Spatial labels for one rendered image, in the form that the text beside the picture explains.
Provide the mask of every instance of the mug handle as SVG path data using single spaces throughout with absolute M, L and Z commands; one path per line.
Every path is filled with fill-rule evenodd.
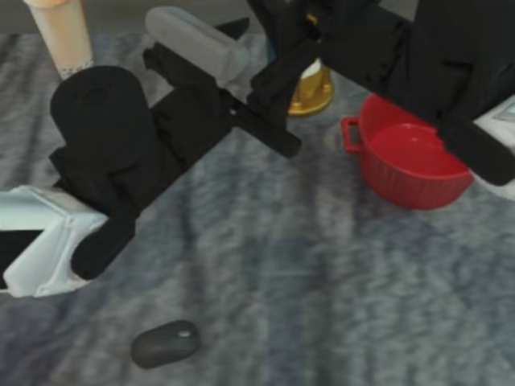
M 348 117 L 341 120 L 341 133 L 344 137 L 344 149 L 349 154 L 358 154 L 363 150 L 361 144 L 352 142 L 351 126 L 358 127 L 360 119 L 358 117 Z

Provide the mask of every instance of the red container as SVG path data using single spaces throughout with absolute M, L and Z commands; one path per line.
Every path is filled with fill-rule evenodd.
M 353 143 L 357 126 L 360 143 Z M 382 198 L 409 209 L 436 209 L 471 185 L 468 168 L 449 154 L 434 127 L 372 95 L 359 117 L 341 122 L 344 148 L 360 156 L 366 183 Z

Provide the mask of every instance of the computer mouse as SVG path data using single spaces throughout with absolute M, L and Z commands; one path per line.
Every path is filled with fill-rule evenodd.
M 179 362 L 200 349 L 195 324 L 185 320 L 171 322 L 140 334 L 132 343 L 133 362 L 143 369 Z

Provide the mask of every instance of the beige container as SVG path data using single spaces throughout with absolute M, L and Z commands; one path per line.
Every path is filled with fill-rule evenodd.
M 81 0 L 24 0 L 63 79 L 93 65 Z

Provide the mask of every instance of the gray cloth surface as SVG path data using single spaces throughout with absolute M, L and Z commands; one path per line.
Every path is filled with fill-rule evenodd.
M 133 71 L 155 103 L 169 88 L 142 65 L 149 44 L 94 41 L 97 62 Z M 264 38 L 245 44 L 250 74 Z M 244 96 L 248 79 L 233 91 Z M 338 125 L 367 93 L 335 79 L 330 109 L 291 122 L 304 141 L 297 158 L 235 129 L 144 213 L 94 283 L 0 296 L 0 385 L 515 384 L 515 206 L 478 186 L 438 211 L 379 199 Z M 54 183 L 58 82 L 38 36 L 0 37 L 3 190 Z M 150 372 L 130 362 L 132 338 L 181 318 L 200 326 L 198 355 Z

